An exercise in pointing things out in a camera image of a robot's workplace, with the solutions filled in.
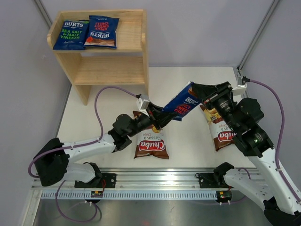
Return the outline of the Burts spicy chilli bag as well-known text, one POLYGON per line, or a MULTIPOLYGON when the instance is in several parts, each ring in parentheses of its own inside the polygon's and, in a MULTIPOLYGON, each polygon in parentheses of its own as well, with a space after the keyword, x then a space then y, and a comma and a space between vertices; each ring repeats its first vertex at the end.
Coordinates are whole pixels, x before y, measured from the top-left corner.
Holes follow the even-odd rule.
POLYGON ((85 47, 117 48, 116 30, 119 18, 89 16, 89 31, 85 47))
POLYGON ((188 113, 200 104, 200 100, 192 91, 193 82, 188 82, 186 86, 162 109, 162 112, 176 113, 173 120, 182 121, 188 113))

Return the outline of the Burts sea salt vinegar bag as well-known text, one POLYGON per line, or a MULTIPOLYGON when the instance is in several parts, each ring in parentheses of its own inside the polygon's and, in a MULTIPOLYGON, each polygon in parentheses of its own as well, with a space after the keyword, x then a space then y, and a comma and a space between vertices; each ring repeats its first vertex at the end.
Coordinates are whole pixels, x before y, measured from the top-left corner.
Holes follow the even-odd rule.
POLYGON ((65 20, 53 50, 84 50, 88 20, 65 20))

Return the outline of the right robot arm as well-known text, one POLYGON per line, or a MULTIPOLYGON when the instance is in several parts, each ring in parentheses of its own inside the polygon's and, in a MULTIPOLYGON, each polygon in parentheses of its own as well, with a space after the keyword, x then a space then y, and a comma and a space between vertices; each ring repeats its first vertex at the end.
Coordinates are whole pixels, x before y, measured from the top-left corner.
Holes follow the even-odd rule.
POLYGON ((233 100, 229 82, 218 85, 192 84, 192 92, 208 109, 215 109, 234 132, 238 150, 253 163, 268 189, 260 187, 238 169, 225 162, 214 169, 214 183, 233 187, 256 203, 274 226, 301 224, 300 193, 277 158, 268 134, 258 125, 264 117, 256 99, 233 100))

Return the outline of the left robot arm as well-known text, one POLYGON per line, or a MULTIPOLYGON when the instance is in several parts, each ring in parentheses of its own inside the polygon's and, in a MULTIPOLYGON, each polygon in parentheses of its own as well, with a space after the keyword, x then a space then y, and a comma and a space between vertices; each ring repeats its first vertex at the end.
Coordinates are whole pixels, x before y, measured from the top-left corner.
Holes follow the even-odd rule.
POLYGON ((59 138, 49 140, 35 155, 30 166, 34 166, 41 185, 52 186, 60 181, 74 180, 90 187, 97 187, 102 174, 95 163, 79 164, 78 161, 98 154, 115 153, 128 147, 131 137, 149 126, 164 128, 176 117, 175 112, 165 112, 151 104, 147 113, 133 118, 121 114, 116 118, 112 129, 99 137, 71 143, 62 143, 59 138))

